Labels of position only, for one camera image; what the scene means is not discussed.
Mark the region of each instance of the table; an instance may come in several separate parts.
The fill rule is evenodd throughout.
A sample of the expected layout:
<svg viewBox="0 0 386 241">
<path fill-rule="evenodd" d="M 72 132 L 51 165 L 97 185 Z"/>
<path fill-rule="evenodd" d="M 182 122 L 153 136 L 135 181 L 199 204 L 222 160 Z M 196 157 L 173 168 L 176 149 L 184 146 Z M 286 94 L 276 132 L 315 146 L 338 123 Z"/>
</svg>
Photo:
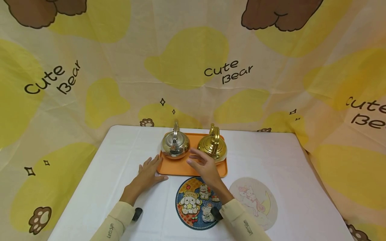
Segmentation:
<svg viewBox="0 0 386 241">
<path fill-rule="evenodd" d="M 120 126 L 110 128 L 49 238 L 50 241 L 89 240 L 137 175 L 139 164 L 160 151 L 172 128 Z M 208 130 L 183 129 L 185 133 Z M 221 130 L 228 146 L 227 187 L 240 177 L 264 183 L 278 205 L 278 218 L 267 234 L 273 241 L 352 241 L 346 225 L 323 191 L 291 133 Z M 180 185 L 189 177 L 170 176 L 141 195 L 135 207 L 144 212 L 121 240 L 234 240 L 220 221 L 213 228 L 186 227 L 175 209 Z"/>
</svg>

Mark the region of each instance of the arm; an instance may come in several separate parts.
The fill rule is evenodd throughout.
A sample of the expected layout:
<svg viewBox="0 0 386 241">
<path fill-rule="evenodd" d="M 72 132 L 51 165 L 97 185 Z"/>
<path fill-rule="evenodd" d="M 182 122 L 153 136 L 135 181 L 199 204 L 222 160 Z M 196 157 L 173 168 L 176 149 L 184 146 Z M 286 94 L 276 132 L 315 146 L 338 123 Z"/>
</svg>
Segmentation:
<svg viewBox="0 0 386 241">
<path fill-rule="evenodd" d="M 139 165 L 138 176 L 125 187 L 119 202 L 95 232 L 91 241 L 119 241 L 134 217 L 133 206 L 139 195 L 154 184 L 168 179 L 167 176 L 155 176 L 161 162 L 162 158 L 158 158 L 157 155 L 153 160 L 147 159 L 143 166 Z"/>
<path fill-rule="evenodd" d="M 245 211 L 223 182 L 214 187 L 214 190 L 223 204 L 220 213 L 238 241 L 271 241 L 263 228 Z"/>
<path fill-rule="evenodd" d="M 271 241 L 255 219 L 245 211 L 242 204 L 233 197 L 222 182 L 213 158 L 196 149 L 191 149 L 190 152 L 193 155 L 189 157 L 197 159 L 199 162 L 189 159 L 188 164 L 201 175 L 204 182 L 220 198 L 222 203 L 220 213 L 230 224 L 236 239 L 238 241 Z"/>
</svg>

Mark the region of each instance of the bear paw print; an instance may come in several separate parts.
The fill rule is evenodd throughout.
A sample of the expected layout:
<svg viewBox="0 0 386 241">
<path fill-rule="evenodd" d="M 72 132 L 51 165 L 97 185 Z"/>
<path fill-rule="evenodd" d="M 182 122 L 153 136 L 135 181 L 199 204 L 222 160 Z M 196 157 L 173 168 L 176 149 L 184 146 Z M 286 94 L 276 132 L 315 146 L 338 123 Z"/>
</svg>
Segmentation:
<svg viewBox="0 0 386 241">
<path fill-rule="evenodd" d="M 280 31 L 300 30 L 323 0 L 248 0 L 241 25 L 249 30 L 275 25 Z"/>
<path fill-rule="evenodd" d="M 271 128 L 263 128 L 261 130 L 257 130 L 257 132 L 271 132 Z"/>
<path fill-rule="evenodd" d="M 57 13 L 74 16 L 85 13 L 87 0 L 5 0 L 9 12 L 25 27 L 41 29 L 55 21 Z"/>
<path fill-rule="evenodd" d="M 355 241 L 371 241 L 369 240 L 369 237 L 367 237 L 367 234 L 360 230 L 356 230 L 353 225 L 347 225 L 347 227 Z"/>
<path fill-rule="evenodd" d="M 141 126 L 154 126 L 154 122 L 152 119 L 142 119 L 142 121 L 139 122 Z"/>
<path fill-rule="evenodd" d="M 29 232 L 37 235 L 47 225 L 51 218 L 52 210 L 50 207 L 38 207 L 35 209 L 33 216 L 29 219 L 31 225 Z"/>
</svg>

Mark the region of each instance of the round placemat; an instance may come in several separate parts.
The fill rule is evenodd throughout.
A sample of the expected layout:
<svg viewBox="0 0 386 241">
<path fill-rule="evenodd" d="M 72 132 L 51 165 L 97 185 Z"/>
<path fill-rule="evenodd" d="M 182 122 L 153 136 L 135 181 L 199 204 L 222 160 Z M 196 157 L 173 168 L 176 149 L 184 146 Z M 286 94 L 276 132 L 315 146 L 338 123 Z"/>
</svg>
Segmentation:
<svg viewBox="0 0 386 241">
<path fill-rule="evenodd" d="M 270 229 L 276 222 L 278 217 L 276 199 L 262 182 L 243 177 L 232 183 L 229 191 L 264 230 Z"/>
<path fill-rule="evenodd" d="M 176 210 L 181 221 L 195 230 L 206 230 L 217 224 L 211 209 L 221 209 L 218 196 L 204 183 L 201 177 L 184 181 L 176 195 Z"/>
</svg>

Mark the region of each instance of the unicorn illustration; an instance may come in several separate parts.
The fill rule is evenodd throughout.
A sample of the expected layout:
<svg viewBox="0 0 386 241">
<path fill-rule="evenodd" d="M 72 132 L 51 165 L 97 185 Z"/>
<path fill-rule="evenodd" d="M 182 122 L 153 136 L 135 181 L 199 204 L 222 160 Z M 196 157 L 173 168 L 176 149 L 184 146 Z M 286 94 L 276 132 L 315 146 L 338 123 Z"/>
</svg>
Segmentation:
<svg viewBox="0 0 386 241">
<path fill-rule="evenodd" d="M 252 187 L 239 187 L 239 194 L 243 197 L 240 202 L 253 209 L 253 214 L 257 218 L 257 223 L 261 226 L 269 224 L 267 217 L 269 209 L 266 210 L 266 207 L 259 202 Z"/>
</svg>

